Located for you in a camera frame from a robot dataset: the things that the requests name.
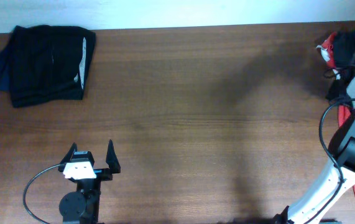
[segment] wooden tabletop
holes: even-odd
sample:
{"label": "wooden tabletop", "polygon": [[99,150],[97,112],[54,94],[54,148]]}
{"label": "wooden tabletop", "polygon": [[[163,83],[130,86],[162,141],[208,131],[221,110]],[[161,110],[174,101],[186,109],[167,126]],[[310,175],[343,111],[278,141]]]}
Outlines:
{"label": "wooden tabletop", "polygon": [[[328,102],[315,50],[355,22],[99,30],[83,101],[15,109],[0,91],[0,223],[35,223],[22,191],[73,142],[106,167],[114,141],[122,172],[101,188],[105,223],[217,223],[272,217],[326,162],[318,122]],[[0,50],[8,35],[0,34]],[[336,112],[325,138],[336,131]],[[61,223],[75,185],[55,170],[28,206]],[[353,191],[326,214],[355,223]]]}

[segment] wooden table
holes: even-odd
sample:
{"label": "wooden table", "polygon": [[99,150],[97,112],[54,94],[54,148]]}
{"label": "wooden table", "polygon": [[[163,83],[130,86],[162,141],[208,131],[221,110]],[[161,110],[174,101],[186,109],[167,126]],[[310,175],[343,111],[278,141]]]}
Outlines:
{"label": "wooden table", "polygon": [[[272,217],[306,191],[326,155],[328,105],[315,50],[355,22],[99,30],[83,101],[15,109],[0,91],[0,223],[35,223],[22,191],[73,142],[122,173],[102,184],[106,223],[216,223]],[[0,34],[0,50],[8,35]],[[337,128],[328,116],[325,138]],[[32,211],[61,223],[75,185],[56,171],[34,182]],[[355,223],[349,190],[326,214]]]}

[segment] white background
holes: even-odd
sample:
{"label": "white background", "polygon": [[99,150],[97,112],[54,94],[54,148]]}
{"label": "white background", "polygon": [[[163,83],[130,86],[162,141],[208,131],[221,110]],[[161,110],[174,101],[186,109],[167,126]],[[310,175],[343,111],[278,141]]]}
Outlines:
{"label": "white background", "polygon": [[0,0],[0,32],[354,21],[355,0]]}

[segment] folded clothing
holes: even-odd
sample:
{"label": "folded clothing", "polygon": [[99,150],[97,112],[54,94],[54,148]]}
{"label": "folded clothing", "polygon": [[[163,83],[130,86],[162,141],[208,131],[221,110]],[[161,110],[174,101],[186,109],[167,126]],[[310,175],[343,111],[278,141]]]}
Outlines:
{"label": "folded clothing", "polygon": [[0,90],[14,107],[82,100],[95,43],[81,27],[17,26],[0,52]]}

